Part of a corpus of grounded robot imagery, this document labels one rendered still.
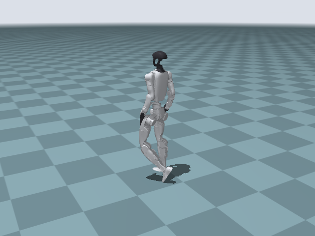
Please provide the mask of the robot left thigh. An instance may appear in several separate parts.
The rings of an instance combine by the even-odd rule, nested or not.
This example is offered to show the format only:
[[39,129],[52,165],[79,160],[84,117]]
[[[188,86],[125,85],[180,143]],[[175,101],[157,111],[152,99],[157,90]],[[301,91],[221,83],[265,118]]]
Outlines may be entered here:
[[151,126],[154,126],[157,121],[157,115],[152,113],[151,115],[145,115],[142,120],[139,129],[139,143],[140,147],[142,148],[143,145],[147,145],[149,149],[151,149],[151,144],[147,142],[147,138],[151,131]]

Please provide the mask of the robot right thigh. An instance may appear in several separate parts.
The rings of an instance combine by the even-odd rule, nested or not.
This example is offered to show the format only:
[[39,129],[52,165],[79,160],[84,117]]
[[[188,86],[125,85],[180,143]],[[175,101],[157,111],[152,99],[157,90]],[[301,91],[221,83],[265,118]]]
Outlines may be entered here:
[[166,121],[168,118],[168,113],[167,112],[164,112],[164,113],[165,113],[164,118],[161,120],[157,120],[154,125],[155,137],[156,137],[158,146],[160,148],[164,148],[168,144],[167,140],[162,137],[163,132],[164,132],[164,125],[165,125],[164,121]]

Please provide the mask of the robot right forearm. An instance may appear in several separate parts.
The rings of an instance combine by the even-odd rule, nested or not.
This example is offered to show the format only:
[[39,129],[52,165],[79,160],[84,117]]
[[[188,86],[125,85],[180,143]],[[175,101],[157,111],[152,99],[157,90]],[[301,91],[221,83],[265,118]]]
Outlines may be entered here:
[[165,109],[168,110],[172,106],[174,98],[175,98],[175,94],[173,96],[168,96]]

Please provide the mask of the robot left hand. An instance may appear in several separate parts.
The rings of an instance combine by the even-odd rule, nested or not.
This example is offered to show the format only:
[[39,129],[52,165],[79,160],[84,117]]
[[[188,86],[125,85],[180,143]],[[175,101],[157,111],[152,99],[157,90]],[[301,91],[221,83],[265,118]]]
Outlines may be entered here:
[[145,117],[145,116],[144,116],[144,113],[141,113],[141,115],[140,115],[140,125],[141,125],[142,120],[143,120],[144,117]]

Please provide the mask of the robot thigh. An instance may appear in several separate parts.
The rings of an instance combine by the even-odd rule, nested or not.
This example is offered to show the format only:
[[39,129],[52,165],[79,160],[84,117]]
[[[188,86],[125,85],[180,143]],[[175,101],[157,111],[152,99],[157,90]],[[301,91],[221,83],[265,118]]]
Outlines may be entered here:
[[154,125],[155,137],[156,137],[158,146],[160,148],[164,148],[168,144],[167,140],[162,137],[163,132],[164,132],[164,125],[165,125],[164,121],[166,121],[168,118],[168,113],[167,112],[164,112],[164,113],[165,113],[164,118],[161,120],[157,120]]
[[151,144],[147,142],[147,138],[151,131],[151,126],[154,126],[157,121],[157,115],[152,113],[151,115],[145,115],[142,120],[139,129],[139,143],[140,147],[142,148],[143,145],[147,145],[149,149],[151,149]]

